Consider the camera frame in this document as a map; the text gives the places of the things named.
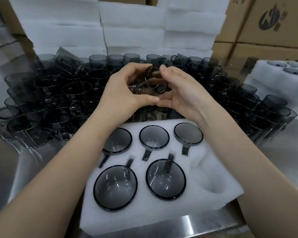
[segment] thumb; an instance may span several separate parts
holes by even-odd
[[[139,108],[143,106],[155,105],[160,101],[160,98],[148,94],[134,95],[136,96]]]
[[[183,86],[183,77],[179,76],[175,72],[172,72],[171,69],[167,68],[165,65],[160,66],[160,71],[163,79],[173,84],[176,88],[180,88]]]

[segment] logo on cardboard box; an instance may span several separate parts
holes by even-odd
[[[285,20],[287,15],[288,15],[287,11],[283,11],[281,14],[276,3],[273,8],[271,8],[269,11],[264,12],[264,14],[259,19],[258,27],[261,30],[268,30],[274,27],[274,31],[277,32],[281,25],[280,22],[278,21]]]

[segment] metal surface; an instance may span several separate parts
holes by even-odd
[[[0,140],[0,210],[28,184],[33,177],[53,158],[64,143],[48,142],[36,149],[24,149],[12,142]],[[284,131],[261,145],[266,156],[298,188],[298,120],[294,120]],[[244,225],[238,206],[234,203],[226,207],[198,215],[188,215],[156,224],[132,228],[98,236],[111,237],[194,237]],[[70,237],[90,237],[82,231]]]

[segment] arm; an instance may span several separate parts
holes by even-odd
[[[150,66],[128,64],[112,75],[102,99],[48,165],[0,212],[0,237],[64,237],[75,206],[111,132],[159,98],[127,87]]]
[[[226,168],[242,185],[238,197],[256,237],[298,237],[298,190],[248,139],[231,116],[190,75],[161,68],[172,91],[160,96],[170,107],[194,121]]]

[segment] foam tray with mugs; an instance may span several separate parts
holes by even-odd
[[[199,214],[222,208],[243,194],[241,185],[216,157],[205,138],[201,143],[191,144],[190,147],[179,142],[180,140],[174,135],[174,128],[180,123],[194,124],[186,119],[173,119],[125,123],[120,126],[130,132],[132,143],[125,152],[119,155],[109,156],[107,152],[100,155],[99,162],[86,184],[80,220],[80,228],[83,231],[91,236],[96,236],[174,219],[175,217]],[[147,126],[164,128],[169,134],[169,143],[163,148],[151,150],[145,148],[146,145],[141,143],[139,139],[139,133]],[[105,156],[108,159],[103,163],[102,168],[99,168]],[[167,170],[169,173],[167,176],[170,177],[170,185],[163,185],[162,187],[158,176],[155,177],[155,185],[156,187],[160,185],[163,192],[168,188],[181,190],[174,199],[161,199],[155,195],[152,181],[148,182],[146,179],[151,173],[158,172],[159,165],[157,164],[159,162],[162,162],[163,172]],[[122,209],[110,211],[96,202],[97,196],[94,193],[97,185],[95,181],[101,176],[103,176],[105,183],[109,179],[119,179],[118,176],[113,175],[113,172],[107,176],[106,172],[109,170],[116,172],[114,169],[123,169],[124,176],[132,179],[132,182],[124,187],[122,193],[119,191],[118,195],[122,194],[121,199],[123,199],[123,194],[127,189],[136,190],[136,192],[128,205]],[[178,175],[182,175],[181,171],[184,172],[186,179],[184,190],[178,187],[179,185],[183,186],[183,179],[178,179]]]

